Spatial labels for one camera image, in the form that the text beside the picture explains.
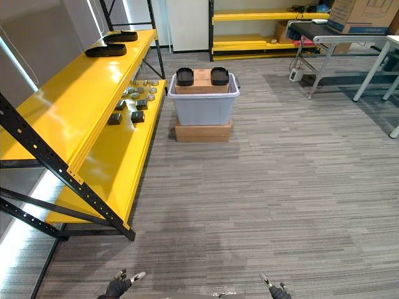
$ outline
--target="table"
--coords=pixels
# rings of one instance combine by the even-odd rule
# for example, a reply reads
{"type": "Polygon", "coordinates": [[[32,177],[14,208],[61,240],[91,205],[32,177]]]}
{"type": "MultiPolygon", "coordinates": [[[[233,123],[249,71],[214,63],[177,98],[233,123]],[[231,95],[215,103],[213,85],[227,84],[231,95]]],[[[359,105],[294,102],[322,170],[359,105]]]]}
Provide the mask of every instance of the table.
{"type": "MultiPolygon", "coordinates": [[[[386,38],[385,36],[376,35],[340,34],[330,29],[326,24],[315,24],[312,21],[289,21],[288,28],[302,35],[301,45],[299,46],[297,55],[293,61],[293,67],[296,67],[298,60],[300,60],[306,66],[308,66],[308,68],[310,68],[310,70],[313,71],[313,73],[315,73],[316,75],[315,81],[308,95],[309,99],[312,98],[320,80],[323,77],[326,77],[325,68],[338,44],[343,42],[385,42],[386,38]],[[310,39],[315,45],[327,51],[320,70],[317,70],[315,67],[313,67],[313,65],[306,61],[306,59],[302,56],[302,44],[305,37],[310,39]]],[[[332,73],[329,74],[329,77],[341,77],[343,75],[345,74],[342,72],[336,74],[332,73]]]]}
{"type": "MultiPolygon", "coordinates": [[[[381,65],[381,63],[383,62],[385,56],[387,56],[387,54],[389,53],[390,49],[392,47],[399,49],[399,36],[386,36],[386,38],[387,38],[387,41],[386,41],[385,45],[383,46],[380,55],[378,56],[377,60],[374,62],[373,67],[369,71],[368,75],[366,76],[362,85],[360,86],[359,90],[357,91],[356,95],[354,96],[353,101],[355,101],[355,102],[359,101],[359,99],[362,96],[363,92],[365,91],[367,85],[370,83],[375,72],[377,71],[377,69],[381,65]]],[[[399,76],[396,78],[394,83],[388,89],[386,94],[384,94],[382,99],[388,100],[388,98],[395,91],[395,89],[398,87],[398,85],[399,85],[399,76]]],[[[389,135],[389,137],[391,137],[391,138],[396,138],[397,136],[399,136],[399,125],[389,135]]]]}

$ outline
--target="yellow shelf board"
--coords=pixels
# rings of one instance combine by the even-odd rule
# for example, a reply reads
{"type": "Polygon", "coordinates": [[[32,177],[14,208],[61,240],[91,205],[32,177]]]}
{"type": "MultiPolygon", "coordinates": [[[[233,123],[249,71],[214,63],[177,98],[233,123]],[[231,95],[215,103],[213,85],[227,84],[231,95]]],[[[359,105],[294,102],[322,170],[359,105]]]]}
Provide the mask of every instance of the yellow shelf board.
{"type": "Polygon", "coordinates": [[[321,12],[289,12],[283,9],[251,9],[241,11],[215,11],[213,21],[245,20],[292,20],[292,19],[328,19],[329,14],[321,12]]]}
{"type": "MultiPolygon", "coordinates": [[[[17,108],[73,172],[81,167],[155,36],[153,29],[138,31],[138,40],[124,43],[127,53],[119,57],[80,54],[17,108]]],[[[34,159],[4,128],[0,139],[0,159],[34,159]]]]}
{"type": "MultiPolygon", "coordinates": [[[[121,112],[120,125],[105,125],[87,155],[79,174],[129,228],[128,218],[140,180],[148,147],[160,112],[160,104],[165,91],[166,80],[160,80],[155,100],[148,102],[144,110],[145,121],[132,124],[130,115],[135,111],[134,101],[127,100],[127,107],[121,112]]],[[[63,188],[55,204],[75,211],[101,217],[91,206],[67,186],[63,188]]],[[[49,212],[48,223],[85,223],[82,219],[49,212]]]]}
{"type": "Polygon", "coordinates": [[[296,53],[236,54],[213,56],[213,60],[260,59],[275,57],[294,57],[296,53]]]}
{"type": "Polygon", "coordinates": [[[213,52],[217,51],[240,51],[240,50],[275,50],[298,48],[293,43],[272,44],[273,36],[263,37],[259,34],[241,34],[228,36],[214,36],[213,52]]]}

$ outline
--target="small black block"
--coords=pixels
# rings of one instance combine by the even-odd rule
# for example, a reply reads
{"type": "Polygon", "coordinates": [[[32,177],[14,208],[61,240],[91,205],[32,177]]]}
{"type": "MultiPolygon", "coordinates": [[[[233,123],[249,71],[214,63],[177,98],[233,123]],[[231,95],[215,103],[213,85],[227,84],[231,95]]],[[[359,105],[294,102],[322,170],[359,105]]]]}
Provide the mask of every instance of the small black block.
{"type": "Polygon", "coordinates": [[[120,100],[117,105],[115,106],[114,110],[122,111],[126,107],[126,102],[125,100],[120,100]]]}
{"type": "Polygon", "coordinates": [[[143,123],[144,122],[144,112],[143,111],[134,111],[132,112],[132,116],[130,117],[132,123],[143,123]]]}
{"type": "Polygon", "coordinates": [[[108,125],[120,125],[122,122],[122,114],[120,113],[113,113],[111,114],[110,118],[108,119],[108,125]]]}
{"type": "Polygon", "coordinates": [[[147,110],[147,100],[139,100],[136,102],[136,109],[137,110],[147,110]]]}

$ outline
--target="metal shelving unit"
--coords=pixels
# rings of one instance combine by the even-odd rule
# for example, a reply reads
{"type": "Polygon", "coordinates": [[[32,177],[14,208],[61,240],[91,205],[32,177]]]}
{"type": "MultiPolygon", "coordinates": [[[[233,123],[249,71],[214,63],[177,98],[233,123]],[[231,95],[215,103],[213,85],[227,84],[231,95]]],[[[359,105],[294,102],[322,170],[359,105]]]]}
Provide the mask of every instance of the metal shelving unit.
{"type": "Polygon", "coordinates": [[[126,55],[93,59],[80,54],[16,109],[0,93],[0,167],[46,167],[65,184],[54,204],[0,187],[0,210],[55,238],[31,298],[36,296],[58,241],[115,234],[135,239],[128,219],[165,95],[165,71],[151,0],[147,0],[151,22],[129,24],[111,23],[115,0],[109,10],[99,1],[110,31],[114,26],[142,24],[151,24],[153,29],[137,31],[137,41],[124,43],[126,55]],[[160,73],[145,61],[154,40],[160,73]],[[128,86],[149,88],[131,80],[142,62],[162,79],[155,99],[148,102],[145,121],[133,125],[130,110],[125,108],[120,125],[106,125],[128,86]],[[42,221],[9,199],[49,213],[42,221]],[[104,228],[67,229],[66,224],[75,223],[104,228]]]}
{"type": "Polygon", "coordinates": [[[214,36],[214,23],[224,21],[246,20],[291,20],[291,19],[326,19],[324,13],[298,13],[281,9],[242,10],[242,11],[215,11],[214,0],[209,0],[209,59],[248,59],[295,56],[295,52],[286,52],[297,49],[294,44],[272,44],[274,37],[262,37],[257,34],[240,34],[228,36],[214,36]],[[263,50],[264,53],[250,51],[263,50]]]}

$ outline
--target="plastic storage bin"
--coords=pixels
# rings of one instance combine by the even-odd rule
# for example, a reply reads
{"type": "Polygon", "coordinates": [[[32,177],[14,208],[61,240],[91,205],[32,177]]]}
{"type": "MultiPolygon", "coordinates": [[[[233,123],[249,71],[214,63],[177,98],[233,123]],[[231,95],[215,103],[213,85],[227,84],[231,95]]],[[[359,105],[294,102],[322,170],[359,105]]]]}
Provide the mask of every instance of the plastic storage bin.
{"type": "Polygon", "coordinates": [[[229,123],[234,100],[239,96],[239,86],[232,73],[229,73],[228,93],[180,95],[176,94],[175,87],[176,74],[172,77],[168,97],[175,103],[176,114],[182,126],[229,123]]]}

